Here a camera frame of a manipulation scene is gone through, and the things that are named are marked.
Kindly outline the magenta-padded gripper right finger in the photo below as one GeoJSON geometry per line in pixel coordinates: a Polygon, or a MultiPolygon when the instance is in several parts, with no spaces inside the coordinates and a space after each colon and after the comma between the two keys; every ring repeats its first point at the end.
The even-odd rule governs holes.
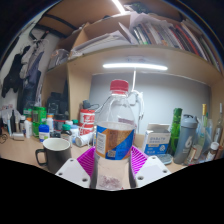
{"type": "Polygon", "coordinates": [[[169,169],[157,156],[147,156],[135,146],[131,149],[129,182],[131,188],[140,188],[167,175],[169,169]]]}

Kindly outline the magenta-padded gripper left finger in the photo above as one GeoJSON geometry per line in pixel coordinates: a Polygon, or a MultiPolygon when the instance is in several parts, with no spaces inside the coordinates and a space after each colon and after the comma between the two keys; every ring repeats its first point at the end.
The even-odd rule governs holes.
{"type": "Polygon", "coordinates": [[[68,159],[56,172],[56,176],[83,188],[89,188],[94,170],[94,152],[95,148],[91,147],[77,159],[68,159]]]}

